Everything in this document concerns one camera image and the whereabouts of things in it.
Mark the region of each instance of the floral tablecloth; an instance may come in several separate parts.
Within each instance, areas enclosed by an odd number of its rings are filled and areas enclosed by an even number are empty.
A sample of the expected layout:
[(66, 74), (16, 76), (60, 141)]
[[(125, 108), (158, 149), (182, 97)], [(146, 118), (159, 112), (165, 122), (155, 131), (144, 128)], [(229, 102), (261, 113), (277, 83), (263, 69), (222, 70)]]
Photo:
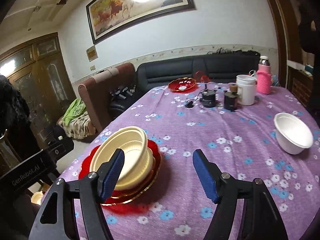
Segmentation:
[[(209, 89), (215, 86), (222, 86), (217, 95), (222, 102), (227, 85), (208, 84)], [(280, 87), (273, 87), (270, 95), (257, 94), (254, 105), (235, 112), (222, 104), (203, 108), (199, 101), (193, 108), (184, 107), (203, 88), (199, 84), (190, 94), (172, 93), (166, 86), (152, 89), (106, 127), (61, 177), (77, 179), (82, 160), (94, 147), (120, 128), (139, 126), (158, 144), (165, 161), (154, 185), (135, 200), (144, 213), (121, 216), (104, 210), (114, 239), (203, 239), (216, 205), (206, 197), (192, 164), (192, 153), (198, 148), (222, 172), (248, 181), (262, 178), (289, 239), (299, 239), (320, 207), (320, 130), (316, 122)], [(279, 147), (273, 123), (279, 112), (294, 114), (308, 125), (314, 135), (309, 150), (289, 155)], [(237, 237), (242, 205), (239, 200), (230, 239)], [(75, 207), (79, 234), (85, 239), (79, 201)]]

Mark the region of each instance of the blue gripper pad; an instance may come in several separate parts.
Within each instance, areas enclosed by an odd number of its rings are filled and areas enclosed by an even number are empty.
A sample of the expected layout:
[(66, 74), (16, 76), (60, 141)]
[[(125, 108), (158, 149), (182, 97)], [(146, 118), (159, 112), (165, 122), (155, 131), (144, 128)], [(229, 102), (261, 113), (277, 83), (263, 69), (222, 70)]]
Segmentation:
[(195, 150), (192, 156), (193, 166), (196, 169), (197, 175), (200, 179), (207, 198), (216, 203), (219, 199), (216, 187), (216, 181), (213, 179), (208, 170), (208, 160), (202, 152)]
[(112, 192), (114, 191), (116, 183), (119, 179), (120, 173), (124, 165), (123, 150), (117, 149), (111, 157), (109, 163), (111, 164), (111, 167), (109, 169), (108, 174), (104, 177), (104, 180), (102, 181), (102, 191), (99, 196), (102, 200), (102, 203), (104, 203), (107, 198), (111, 197)]

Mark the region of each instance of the brown bottle cap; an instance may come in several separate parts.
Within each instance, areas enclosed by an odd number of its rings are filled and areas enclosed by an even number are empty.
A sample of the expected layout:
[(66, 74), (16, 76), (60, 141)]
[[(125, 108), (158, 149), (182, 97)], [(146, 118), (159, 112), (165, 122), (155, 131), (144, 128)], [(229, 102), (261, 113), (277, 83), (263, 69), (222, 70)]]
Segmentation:
[(235, 84), (230, 85), (230, 91), (231, 92), (238, 92), (238, 86)]

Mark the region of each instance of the pink thermos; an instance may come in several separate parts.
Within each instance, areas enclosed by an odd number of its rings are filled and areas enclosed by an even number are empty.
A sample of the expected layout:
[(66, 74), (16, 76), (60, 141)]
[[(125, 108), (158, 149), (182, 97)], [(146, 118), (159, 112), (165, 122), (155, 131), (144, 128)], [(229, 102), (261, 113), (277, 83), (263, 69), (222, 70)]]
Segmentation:
[(262, 94), (270, 94), (271, 90), (271, 74), (270, 63), (267, 56), (261, 56), (259, 61), (259, 70), (257, 71), (257, 92)]

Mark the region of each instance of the person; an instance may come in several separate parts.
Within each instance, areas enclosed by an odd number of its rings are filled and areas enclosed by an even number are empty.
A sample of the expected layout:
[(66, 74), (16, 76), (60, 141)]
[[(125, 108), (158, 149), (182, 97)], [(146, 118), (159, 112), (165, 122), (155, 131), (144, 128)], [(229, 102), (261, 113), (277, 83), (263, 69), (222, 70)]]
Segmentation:
[(313, 68), (313, 89), (309, 98), (307, 110), (320, 127), (320, 31), (315, 24), (312, 30), (312, 18), (303, 5), (299, 6), (301, 22), (298, 27), (300, 45), (305, 52), (315, 55)]
[(29, 107), (20, 92), (0, 75), (0, 134), (9, 131), (8, 140), (22, 160), (40, 151), (29, 115)]

